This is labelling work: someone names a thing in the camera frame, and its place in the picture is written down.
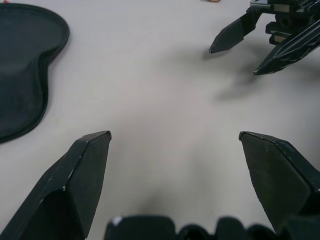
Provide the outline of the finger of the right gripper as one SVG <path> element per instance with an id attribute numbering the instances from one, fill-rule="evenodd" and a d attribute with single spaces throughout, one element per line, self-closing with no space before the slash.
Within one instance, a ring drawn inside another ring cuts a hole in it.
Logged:
<path id="1" fill-rule="evenodd" d="M 215 37 L 209 48 L 209 53 L 215 54 L 227 51 L 239 44 L 244 40 L 246 35 L 256 28 L 256 24 L 261 15 L 261 11 L 248 11 L 223 28 Z"/>
<path id="2" fill-rule="evenodd" d="M 320 21 L 293 34 L 274 47 L 253 72 L 255 75 L 273 74 L 292 65 L 320 46 Z"/>

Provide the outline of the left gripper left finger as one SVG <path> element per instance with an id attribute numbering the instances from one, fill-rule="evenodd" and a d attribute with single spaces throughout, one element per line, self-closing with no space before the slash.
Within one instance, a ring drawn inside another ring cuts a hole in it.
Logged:
<path id="1" fill-rule="evenodd" d="M 112 135 L 84 135 L 38 180 L 2 240 L 85 240 L 102 193 Z"/>

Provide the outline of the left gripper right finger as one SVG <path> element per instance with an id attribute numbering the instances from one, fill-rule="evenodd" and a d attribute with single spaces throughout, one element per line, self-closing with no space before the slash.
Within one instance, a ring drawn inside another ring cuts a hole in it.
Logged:
<path id="1" fill-rule="evenodd" d="M 273 229 L 293 216 L 320 214 L 320 172 L 288 141 L 261 133 L 239 134 L 250 179 Z"/>

